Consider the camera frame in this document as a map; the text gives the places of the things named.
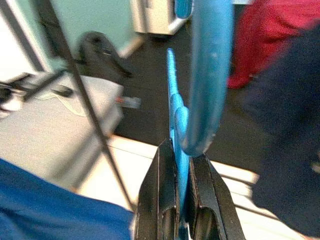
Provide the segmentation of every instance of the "white floor tile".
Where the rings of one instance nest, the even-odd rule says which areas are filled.
[[[130,198],[136,203],[140,185],[149,169],[151,159],[128,151],[110,147]],[[78,194],[114,203],[129,209],[120,186],[103,154],[83,181]]]
[[[235,166],[229,166],[216,161],[211,161],[211,163],[219,174],[246,181],[248,183],[254,184],[259,177],[257,174],[251,171],[244,170]]]
[[[226,177],[222,177],[223,181],[227,185],[228,189],[232,193],[251,197],[251,187],[243,182],[232,180]]]
[[[236,208],[246,240],[303,240],[278,220]]]
[[[256,205],[252,202],[252,200],[246,196],[231,192],[231,197],[236,207],[239,206],[260,215],[265,215],[271,218],[277,218],[274,214],[272,214],[268,210],[256,207]]]
[[[117,135],[112,135],[112,137],[108,141],[108,145],[113,148],[121,149],[150,159],[154,158],[157,151],[157,146],[131,140]]]

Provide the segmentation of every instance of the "blue hook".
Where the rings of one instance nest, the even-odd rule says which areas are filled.
[[[174,52],[171,48],[167,50],[169,128],[178,170],[180,220],[185,214],[189,156],[202,155],[220,125],[229,75],[232,32],[232,0],[194,1],[189,110],[178,91]]]
[[[191,15],[192,0],[175,0],[174,12],[180,19],[186,19]]]

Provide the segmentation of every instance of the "metal leg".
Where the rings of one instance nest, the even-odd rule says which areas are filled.
[[[37,71],[43,71],[44,67],[39,61],[35,51],[32,48],[30,41],[26,37],[23,29],[21,28],[19,22],[17,21],[14,13],[12,12],[6,0],[0,0],[0,12],[2,12],[3,16],[10,25],[12,32],[16,36],[16,40],[19,42],[21,49],[23,49],[24,53],[34,66],[34,69]]]
[[[28,101],[31,97],[33,97],[34,95],[39,93],[41,90],[43,90],[46,86],[48,86],[49,84],[51,84],[52,82],[60,78],[64,73],[65,73],[65,70],[63,69],[63,70],[57,71],[55,74],[49,77],[45,77],[38,86],[32,89],[28,89],[26,91],[26,94],[23,96],[24,101],[25,102]]]
[[[95,127],[95,133],[97,134],[98,138],[99,138],[99,141],[101,143],[101,146],[102,146],[102,152],[105,154],[106,158],[108,159],[111,167],[112,167],[112,170],[113,170],[113,173],[115,174],[116,178],[117,178],[117,181],[119,182],[120,184],[120,187],[121,187],[121,190],[124,194],[124,197],[125,197],[125,200],[127,201],[127,203],[129,204],[131,210],[133,212],[136,211],[136,206],[131,202],[130,200],[130,197],[129,197],[129,194],[126,190],[126,187],[124,185],[124,182],[120,176],[120,173],[118,171],[118,168],[117,168],[117,165],[115,163],[115,160],[114,158],[112,157],[111,153],[110,153],[110,150],[107,146],[107,137],[104,135],[103,133],[103,130],[101,128],[101,125],[99,123],[99,120],[97,118],[97,115],[94,111],[94,108],[90,102],[90,99],[88,97],[88,94],[87,94],[87,91],[85,89],[85,86],[84,86],[84,83],[80,77],[80,74],[79,74],[79,71],[77,69],[77,66],[75,64],[75,62],[73,61],[72,59],[72,56],[71,54],[66,54],[66,55],[69,55],[69,58],[70,59],[67,59],[68,60],[68,68],[69,70],[73,73],[73,77],[74,77],[74,81],[76,83],[76,85],[78,86],[79,88],[79,91],[81,93],[81,96],[82,96],[82,99],[84,101],[84,104],[89,112],[89,116],[91,118],[91,121]]]
[[[133,212],[136,211],[136,206],[131,202],[130,200],[130,197],[129,197],[129,194],[126,190],[126,187],[124,185],[124,182],[119,174],[119,171],[117,169],[117,165],[115,163],[115,160],[114,158],[112,157],[111,153],[110,153],[110,150],[107,146],[107,140],[108,138],[104,135],[103,133],[103,130],[102,130],[102,127],[99,123],[99,120],[98,120],[98,117],[95,113],[95,110],[90,102],[90,99],[89,99],[89,96],[87,94],[87,91],[86,91],[86,88],[84,86],[84,83],[81,79],[81,76],[80,76],[80,73],[79,73],[79,70],[77,68],[77,65],[76,65],[76,62],[75,60],[73,59],[72,57],[72,54],[70,52],[70,49],[69,49],[69,46],[68,46],[68,43],[67,43],[67,40],[61,30],[61,27],[59,24],[55,24],[55,23],[50,23],[51,26],[54,26],[56,27],[56,31],[57,31],[57,35],[59,35],[59,41],[60,41],[60,50],[61,50],[61,53],[63,53],[63,57],[66,59],[67,61],[67,66],[68,66],[68,70],[73,74],[73,77],[74,77],[74,81],[81,93],[81,96],[82,96],[82,99],[84,101],[84,104],[88,110],[88,113],[89,113],[89,116],[91,118],[91,122],[95,128],[95,133],[97,134],[98,138],[99,138],[99,141],[101,143],[101,146],[102,146],[102,152],[105,154],[105,156],[107,157],[107,160],[109,161],[111,167],[112,167],[112,170],[117,178],[117,181],[119,182],[120,184],[120,187],[121,187],[121,190],[124,194],[124,197],[127,201],[127,203],[129,204],[131,210]]]

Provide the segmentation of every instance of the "white appliance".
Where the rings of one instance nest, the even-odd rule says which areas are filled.
[[[187,21],[175,15],[175,0],[130,0],[134,30],[145,33],[141,3],[144,2],[147,32],[157,35],[174,35]]]

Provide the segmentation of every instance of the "dark navy fabric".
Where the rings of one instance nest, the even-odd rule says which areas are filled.
[[[132,218],[118,205],[76,195],[0,159],[1,240],[129,240]]]
[[[272,138],[252,199],[292,229],[320,237],[320,25],[250,84],[244,109]]]

